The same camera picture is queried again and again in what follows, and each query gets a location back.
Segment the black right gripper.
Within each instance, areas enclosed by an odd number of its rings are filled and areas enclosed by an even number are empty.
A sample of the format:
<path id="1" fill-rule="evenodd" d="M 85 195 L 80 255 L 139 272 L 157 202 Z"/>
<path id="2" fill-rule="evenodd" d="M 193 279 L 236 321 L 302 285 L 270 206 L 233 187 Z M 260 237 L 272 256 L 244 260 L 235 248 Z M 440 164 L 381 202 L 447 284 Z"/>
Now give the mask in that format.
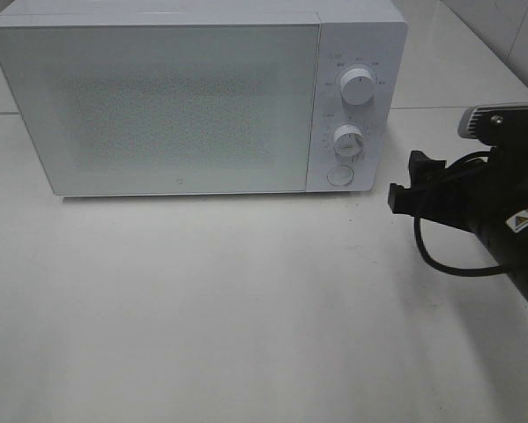
<path id="1" fill-rule="evenodd" d="M 493 147 L 452 164 L 413 150 L 408 161 L 415 188 L 391 183 L 393 214 L 476 234 L 480 238 L 528 238 L 528 145 Z"/>

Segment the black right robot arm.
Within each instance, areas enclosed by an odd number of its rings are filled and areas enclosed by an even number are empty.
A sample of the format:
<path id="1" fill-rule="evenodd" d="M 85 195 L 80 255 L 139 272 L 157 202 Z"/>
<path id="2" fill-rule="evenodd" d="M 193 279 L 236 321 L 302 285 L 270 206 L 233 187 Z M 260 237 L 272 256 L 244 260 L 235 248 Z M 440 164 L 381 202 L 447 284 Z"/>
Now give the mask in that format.
<path id="1" fill-rule="evenodd" d="M 505 274 L 528 303 L 528 148 L 495 146 L 452 164 L 413 151 L 408 168 L 409 186 L 392 183 L 388 204 L 392 213 L 412 217 L 423 261 L 461 278 Z M 495 265 L 465 268 L 435 259 L 423 238 L 425 220 L 472 234 Z"/>

